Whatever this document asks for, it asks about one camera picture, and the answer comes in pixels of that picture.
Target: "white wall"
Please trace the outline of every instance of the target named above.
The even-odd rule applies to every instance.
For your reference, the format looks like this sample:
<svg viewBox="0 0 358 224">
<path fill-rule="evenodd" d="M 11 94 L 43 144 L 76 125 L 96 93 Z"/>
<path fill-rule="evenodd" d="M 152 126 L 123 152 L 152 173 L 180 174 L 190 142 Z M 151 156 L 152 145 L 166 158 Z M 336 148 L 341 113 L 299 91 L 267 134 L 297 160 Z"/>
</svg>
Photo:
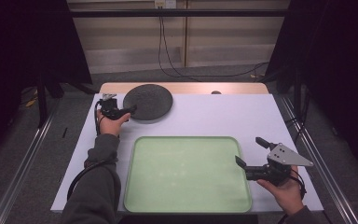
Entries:
<svg viewBox="0 0 358 224">
<path fill-rule="evenodd" d="M 67 1 L 73 10 L 154 8 L 149 0 Z M 289 0 L 177 0 L 178 8 L 192 9 L 285 9 L 288 4 Z M 91 73 L 159 68 L 158 18 L 74 21 Z M 261 63 L 269 61 L 282 18 L 164 18 L 164 25 L 174 66 Z"/>
</svg>

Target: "white table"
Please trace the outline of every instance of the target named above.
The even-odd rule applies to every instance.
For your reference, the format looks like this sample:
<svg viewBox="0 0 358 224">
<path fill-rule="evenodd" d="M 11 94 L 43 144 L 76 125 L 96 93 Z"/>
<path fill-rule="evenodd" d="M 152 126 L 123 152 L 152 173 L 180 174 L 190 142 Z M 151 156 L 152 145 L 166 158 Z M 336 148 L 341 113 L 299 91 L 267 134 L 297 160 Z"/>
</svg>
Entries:
<svg viewBox="0 0 358 224">
<path fill-rule="evenodd" d="M 125 94 L 118 94 L 118 107 L 122 107 Z M 94 97 L 88 117 L 79 137 L 73 157 L 69 163 L 56 199 L 51 206 L 54 212 L 61 212 L 66 203 L 66 193 L 74 177 L 83 169 L 87 150 L 93 147 L 96 136 L 93 107 L 101 95 Z M 120 134 L 117 172 L 122 182 L 118 210 L 126 212 L 123 205 L 124 190 L 134 141 L 141 136 L 232 136 L 239 142 L 243 159 L 248 165 L 267 163 L 268 150 L 255 142 L 257 136 L 274 143 L 284 143 L 294 151 L 296 147 L 274 98 L 270 94 L 174 94 L 171 111 L 161 119 L 139 121 L 130 119 Z M 307 194 L 304 198 L 311 211 L 324 210 L 310 177 L 299 167 Z M 282 211 L 272 195 L 250 181 L 253 205 L 249 213 Z"/>
</svg>

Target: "person's right hand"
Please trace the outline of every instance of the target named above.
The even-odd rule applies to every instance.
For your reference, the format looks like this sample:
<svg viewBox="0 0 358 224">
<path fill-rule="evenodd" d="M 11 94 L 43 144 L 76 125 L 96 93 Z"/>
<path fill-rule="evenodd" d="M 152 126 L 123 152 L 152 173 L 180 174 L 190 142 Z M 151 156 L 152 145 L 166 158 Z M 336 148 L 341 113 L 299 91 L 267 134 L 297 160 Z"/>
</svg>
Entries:
<svg viewBox="0 0 358 224">
<path fill-rule="evenodd" d="M 292 169 L 296 172 L 298 170 L 296 166 L 292 166 Z M 292 176 L 298 178 L 297 174 L 293 171 Z M 300 195 L 300 186 L 293 179 L 289 179 L 279 187 L 263 179 L 257 180 L 257 184 L 268 190 L 275 197 L 278 205 L 288 216 L 295 214 L 304 207 Z"/>
<path fill-rule="evenodd" d="M 97 111 L 98 122 L 100 122 L 100 133 L 110 133 L 112 135 L 118 136 L 120 134 L 121 125 L 127 121 L 131 114 L 127 113 L 123 115 L 120 119 L 112 120 L 105 117 L 101 110 Z"/>
</svg>

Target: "black round plate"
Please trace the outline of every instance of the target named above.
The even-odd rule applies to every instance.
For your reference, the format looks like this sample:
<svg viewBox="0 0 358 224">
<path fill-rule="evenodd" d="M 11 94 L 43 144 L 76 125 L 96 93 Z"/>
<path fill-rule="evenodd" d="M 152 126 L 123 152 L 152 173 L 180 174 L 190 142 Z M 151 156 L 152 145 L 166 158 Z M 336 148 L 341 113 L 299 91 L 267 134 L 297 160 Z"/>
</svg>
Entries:
<svg viewBox="0 0 358 224">
<path fill-rule="evenodd" d="M 137 106 L 133 119 L 152 120 L 164 116 L 172 107 L 172 94 L 162 86 L 145 84 L 130 90 L 124 97 L 123 107 Z"/>
</svg>

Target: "green tray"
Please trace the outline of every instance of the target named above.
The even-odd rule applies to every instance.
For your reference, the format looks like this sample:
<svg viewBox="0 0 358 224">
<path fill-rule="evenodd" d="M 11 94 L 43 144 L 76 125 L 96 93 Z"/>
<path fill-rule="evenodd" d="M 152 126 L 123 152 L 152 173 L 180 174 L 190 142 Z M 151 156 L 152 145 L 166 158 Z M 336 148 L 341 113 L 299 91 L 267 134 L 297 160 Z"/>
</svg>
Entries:
<svg viewBox="0 0 358 224">
<path fill-rule="evenodd" d="M 135 141 L 124 205 L 136 213 L 244 213 L 252 198 L 232 137 Z"/>
</svg>

